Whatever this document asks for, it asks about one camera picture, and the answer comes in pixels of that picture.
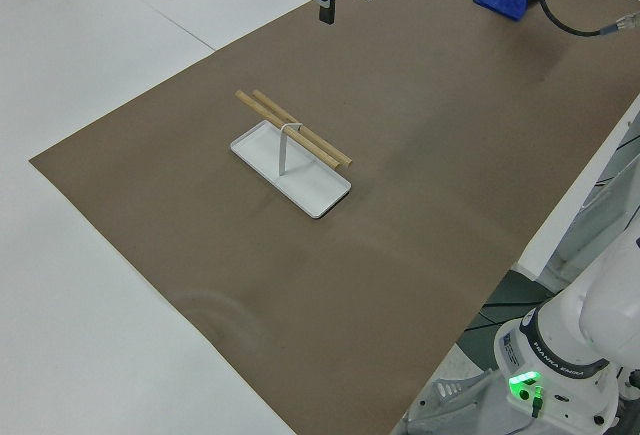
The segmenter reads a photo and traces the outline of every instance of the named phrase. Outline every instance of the brown surface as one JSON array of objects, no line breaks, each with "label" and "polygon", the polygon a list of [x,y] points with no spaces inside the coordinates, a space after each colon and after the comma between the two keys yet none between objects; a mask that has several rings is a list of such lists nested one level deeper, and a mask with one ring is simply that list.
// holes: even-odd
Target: brown surface
[{"label": "brown surface", "polygon": [[[550,0],[601,26],[632,0]],[[308,4],[33,161],[301,435],[386,434],[640,88],[634,33]],[[356,163],[312,220],[229,150],[259,88]]]}]

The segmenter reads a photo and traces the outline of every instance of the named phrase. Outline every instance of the wooden stick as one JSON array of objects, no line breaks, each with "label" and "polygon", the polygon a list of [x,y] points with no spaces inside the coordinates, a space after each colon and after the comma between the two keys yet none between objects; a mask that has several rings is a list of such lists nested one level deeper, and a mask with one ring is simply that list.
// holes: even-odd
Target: wooden stick
[{"label": "wooden stick", "polygon": [[[276,128],[281,129],[282,126],[284,125],[282,120],[276,117],[268,109],[260,105],[253,98],[251,98],[249,95],[244,93],[242,90],[238,90],[236,92],[236,98],[238,98],[238,100],[240,100],[245,105],[253,109],[253,111],[255,111],[262,118],[271,122],[271,124],[273,124]],[[293,140],[295,140],[300,145],[302,145],[304,148],[306,148],[311,153],[313,153],[316,157],[318,157],[324,163],[326,163],[328,166],[330,166],[333,170],[338,168],[338,165],[340,165],[340,162],[338,162],[335,158],[333,158],[331,155],[329,155],[327,152],[325,152],[321,148],[318,148],[313,142],[307,140],[297,130],[291,127],[285,127],[284,132]]]},{"label": "wooden stick", "polygon": [[[267,108],[273,111],[273,113],[275,113],[281,120],[284,120],[287,123],[300,123],[298,122],[298,120],[295,119],[293,115],[291,115],[284,108],[282,108],[276,102],[274,102],[269,97],[267,97],[260,90],[254,90],[251,93],[254,97],[256,97],[264,105],[266,105]],[[348,167],[353,162],[353,160],[347,157],[344,153],[342,153],[336,147],[331,145],[329,142],[324,140],[322,137],[320,137],[316,133],[312,132],[309,128],[305,127],[304,125],[300,127],[300,133],[304,135],[306,138],[308,138],[309,140],[311,140],[313,143],[315,143],[322,150],[327,152],[329,155],[331,155],[333,158],[338,160],[342,165]]]}]

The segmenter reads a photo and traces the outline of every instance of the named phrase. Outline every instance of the brown paper sheet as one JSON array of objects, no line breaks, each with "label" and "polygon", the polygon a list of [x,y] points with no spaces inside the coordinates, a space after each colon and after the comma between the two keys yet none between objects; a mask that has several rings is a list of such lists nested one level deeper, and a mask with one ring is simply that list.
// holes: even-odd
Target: brown paper sheet
[{"label": "brown paper sheet", "polygon": [[[602,26],[633,0],[549,0]],[[310,3],[37,156],[301,435],[386,434],[640,89],[634,33]],[[349,154],[312,220],[229,150],[259,88]]]}]

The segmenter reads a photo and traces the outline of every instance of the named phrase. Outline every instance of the white tray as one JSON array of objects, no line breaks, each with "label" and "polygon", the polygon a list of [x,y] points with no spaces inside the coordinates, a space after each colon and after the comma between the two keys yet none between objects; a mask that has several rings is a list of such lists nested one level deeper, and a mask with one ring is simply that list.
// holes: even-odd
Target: white tray
[{"label": "white tray", "polygon": [[285,172],[279,175],[280,130],[263,121],[231,142],[231,150],[312,218],[319,218],[351,183],[287,137]]}]

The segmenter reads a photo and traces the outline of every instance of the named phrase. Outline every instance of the brown mat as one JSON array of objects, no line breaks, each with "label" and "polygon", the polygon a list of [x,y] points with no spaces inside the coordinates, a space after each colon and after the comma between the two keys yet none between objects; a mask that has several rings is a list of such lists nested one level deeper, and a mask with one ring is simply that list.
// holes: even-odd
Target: brown mat
[{"label": "brown mat", "polygon": [[[329,27],[311,3],[33,163],[295,431],[386,434],[637,95],[638,40],[471,0],[338,0]],[[354,159],[324,218],[229,150],[258,122],[238,88]]]}]

